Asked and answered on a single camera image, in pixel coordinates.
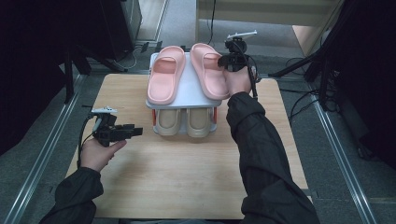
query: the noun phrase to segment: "black cable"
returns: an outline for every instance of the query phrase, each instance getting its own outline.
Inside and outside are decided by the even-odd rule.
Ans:
[[[296,115],[300,114],[301,112],[303,112],[304,110],[306,110],[307,108],[309,108],[309,106],[311,106],[314,102],[317,102],[317,101],[318,101],[318,99],[316,99],[316,100],[310,102],[309,104],[303,106],[297,113],[295,113],[295,114],[290,114],[290,116],[289,116],[290,127],[291,127],[291,120],[292,120],[293,117],[295,117]]]
[[[303,58],[290,58],[290,59],[288,59],[288,61],[286,62],[286,67],[289,67],[289,62],[291,62],[291,60],[296,60],[296,59],[299,59],[299,60],[302,60]],[[303,66],[301,66],[300,67],[302,70],[303,70],[303,72],[302,73],[297,73],[297,72],[294,72],[294,71],[291,71],[294,75],[299,75],[299,76],[303,76],[304,74],[305,74],[305,69],[304,69],[304,67]]]
[[[114,60],[114,63],[116,64],[116,65],[118,65],[119,67],[121,67],[121,68],[123,68],[123,69],[130,69],[130,68],[133,68],[133,67],[135,67],[136,65],[137,65],[137,58],[136,58],[136,56],[134,56],[134,51],[135,50],[137,50],[137,49],[141,49],[142,47],[137,47],[137,48],[135,48],[133,51],[132,51],[132,56],[133,56],[133,59],[134,59],[134,64],[133,65],[130,65],[130,66],[124,66],[124,65],[122,65],[122,64],[120,64],[119,62],[120,62],[120,60],[119,61],[115,61]]]
[[[333,102],[333,103],[334,103],[334,109],[330,109],[330,108],[327,106],[327,111],[329,111],[329,112],[340,112],[340,108],[339,108],[339,106],[338,106],[338,104],[337,104],[337,101],[336,101],[335,99],[333,99],[333,98],[327,98],[327,99],[326,99],[326,104],[327,104],[328,102]]]
[[[293,114],[294,108],[297,106],[297,104],[298,104],[301,100],[303,100],[303,99],[305,98],[305,96],[307,96],[307,95],[309,95],[309,94],[318,94],[318,90],[307,91],[303,96],[301,96],[301,97],[294,103],[293,107],[291,108],[290,115],[289,115],[289,124],[290,124],[290,127],[291,127],[291,121],[292,121],[293,117],[296,116],[297,114],[299,114],[299,113],[301,113],[301,112],[303,111],[303,110],[301,109],[301,110],[300,110],[299,112],[297,112],[296,114]]]
[[[254,61],[254,59],[252,57],[248,57],[247,59],[248,60],[251,59],[251,61],[253,61],[254,68],[256,69],[256,74],[255,74],[256,76],[254,77],[254,79],[256,80],[256,83],[260,82],[260,80],[262,80],[262,79],[259,77],[259,68],[257,67],[256,61]]]
[[[251,71],[251,66],[250,66],[250,64],[248,62],[247,56],[245,55],[244,51],[242,51],[241,48],[239,48],[239,46],[234,41],[232,41],[232,43],[233,43],[234,46],[236,46],[236,48],[239,50],[239,52],[244,57],[245,63],[247,64],[248,77],[250,79],[251,91],[253,92],[253,98],[257,100],[257,98],[258,98],[257,90],[256,90],[256,81],[257,81],[256,78],[257,78],[257,76],[253,75],[253,72]]]
[[[84,146],[85,142],[88,140],[89,137],[91,137],[93,135],[93,133],[90,133],[90,135],[88,135],[84,141],[82,141],[82,145]]]
[[[307,93],[308,91],[295,91],[295,90],[288,90],[288,89],[281,89],[279,88],[280,91],[288,91],[288,92],[295,92],[295,93]]]
[[[79,137],[78,137],[78,160],[77,160],[77,168],[81,165],[81,152],[82,152],[82,145],[84,145],[85,141],[87,141],[87,139],[92,136],[92,133],[90,135],[88,135],[88,137],[86,137],[84,139],[84,141],[81,142],[82,140],[82,135],[84,134],[84,130],[85,127],[87,126],[87,123],[90,119],[92,119],[93,114],[90,113],[87,118],[84,119],[83,123],[82,123],[82,127],[81,130],[79,131]]]
[[[210,39],[209,42],[207,42],[207,45],[209,45],[210,42],[212,42],[212,38],[213,38],[213,20],[215,19],[215,11],[216,11],[216,0],[214,0],[213,2],[212,22],[210,22]]]
[[[134,51],[134,49],[128,49],[126,52],[124,52],[124,55],[122,56],[122,58],[118,59],[118,60],[114,60],[114,62],[119,62],[122,61],[124,59],[126,59],[126,57],[132,52]]]
[[[96,61],[94,58],[91,58],[91,57],[87,57],[87,62],[89,63],[89,64],[102,64],[102,63],[99,63],[98,61]]]

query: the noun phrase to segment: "wooden table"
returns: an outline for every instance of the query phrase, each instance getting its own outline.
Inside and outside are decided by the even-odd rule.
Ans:
[[[146,106],[149,76],[108,75],[94,108],[119,110],[116,124],[134,123],[143,135],[128,140],[102,171],[105,194],[95,199],[97,217],[240,219],[246,192],[239,173],[239,152],[226,121],[227,101],[218,107],[218,128],[205,138],[160,136],[152,130]],[[276,126],[294,181],[307,189],[300,158],[277,83],[257,85],[259,101]],[[94,119],[87,125],[91,132]],[[68,175],[76,171],[77,155]]]
[[[215,20],[293,25],[300,47],[308,56],[324,32],[336,22],[343,3],[344,0],[218,0]],[[196,22],[211,20],[212,11],[213,1],[197,0]],[[236,27],[230,35],[244,33],[243,30]]]

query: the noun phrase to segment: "shoe rack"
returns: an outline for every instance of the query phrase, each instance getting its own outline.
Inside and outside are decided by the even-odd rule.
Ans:
[[[221,100],[212,100],[207,98],[202,91],[199,78],[190,60],[190,54],[186,55],[186,65],[181,75],[175,100],[169,105],[155,105],[146,100],[146,105],[152,110],[153,131],[158,133],[156,127],[156,118],[159,110],[162,109],[180,109],[181,122],[177,134],[187,134],[187,109],[210,108],[210,132],[217,129],[217,107],[221,105]],[[153,53],[150,58],[150,69],[158,53]]]

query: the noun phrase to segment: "black sleeve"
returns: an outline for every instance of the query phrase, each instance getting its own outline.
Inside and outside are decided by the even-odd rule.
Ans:
[[[291,178],[285,148],[262,105],[239,92],[228,107],[227,121],[238,145],[247,192],[241,223],[319,223],[313,204]]]
[[[55,191],[55,205],[40,223],[92,223],[96,206],[92,199],[103,194],[100,174],[80,167]]]

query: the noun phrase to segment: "slide sandal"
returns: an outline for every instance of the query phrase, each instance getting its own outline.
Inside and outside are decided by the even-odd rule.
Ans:
[[[224,68],[218,67],[221,54],[207,44],[198,43],[192,46],[190,58],[195,72],[207,98],[224,100],[229,93],[223,75]]]
[[[148,81],[148,101],[155,105],[171,104],[186,64],[184,50],[169,46],[160,51],[155,59]]]
[[[187,109],[187,134],[190,137],[206,137],[210,133],[210,109]]]
[[[175,135],[180,129],[180,109],[160,109],[157,111],[156,127],[159,135]]]

